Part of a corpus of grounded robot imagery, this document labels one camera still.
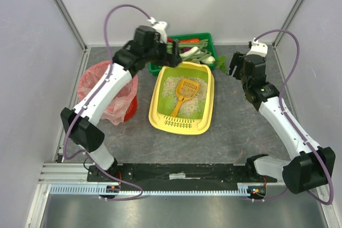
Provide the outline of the orange litter scoop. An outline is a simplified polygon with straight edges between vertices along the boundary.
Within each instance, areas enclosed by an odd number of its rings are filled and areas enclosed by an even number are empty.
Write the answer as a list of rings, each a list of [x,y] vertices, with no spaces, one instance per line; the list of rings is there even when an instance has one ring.
[[[190,80],[188,78],[182,79],[177,88],[176,88],[176,95],[178,97],[177,104],[174,110],[171,112],[171,117],[177,117],[178,112],[180,110],[181,105],[191,100],[199,91],[200,84],[194,80]]]

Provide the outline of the yellow green litter box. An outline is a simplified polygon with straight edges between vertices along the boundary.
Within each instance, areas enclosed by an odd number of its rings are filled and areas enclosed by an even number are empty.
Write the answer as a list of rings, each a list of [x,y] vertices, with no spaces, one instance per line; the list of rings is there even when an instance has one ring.
[[[204,102],[204,113],[201,118],[197,114],[186,119],[184,117],[171,117],[170,113],[175,108],[171,100],[162,97],[164,83],[169,77],[200,78],[208,84],[206,99]],[[150,110],[149,121],[156,129],[175,133],[179,135],[200,135],[206,132],[211,124],[214,104],[214,76],[206,65],[183,62],[176,68],[163,67],[159,72],[154,87]]]

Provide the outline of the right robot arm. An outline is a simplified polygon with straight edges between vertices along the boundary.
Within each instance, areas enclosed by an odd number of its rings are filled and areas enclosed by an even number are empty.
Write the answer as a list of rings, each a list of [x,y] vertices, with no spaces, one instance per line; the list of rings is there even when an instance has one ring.
[[[247,162],[252,172],[284,182],[293,194],[331,187],[336,155],[310,137],[279,98],[277,88],[267,81],[265,55],[235,52],[229,75],[241,81],[246,100],[271,124],[291,159],[283,161],[266,154],[250,157]]]

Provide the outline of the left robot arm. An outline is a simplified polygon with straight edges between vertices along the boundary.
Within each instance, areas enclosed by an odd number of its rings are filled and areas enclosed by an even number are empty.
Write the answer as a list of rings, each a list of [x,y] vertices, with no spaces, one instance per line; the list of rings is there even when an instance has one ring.
[[[103,170],[115,164],[104,145],[105,135],[97,128],[106,107],[147,63],[176,67],[182,61],[178,41],[172,43],[172,52],[167,52],[166,28],[164,21],[139,26],[134,38],[114,54],[104,75],[85,98],[72,109],[65,107],[61,111],[65,138],[79,145]]]

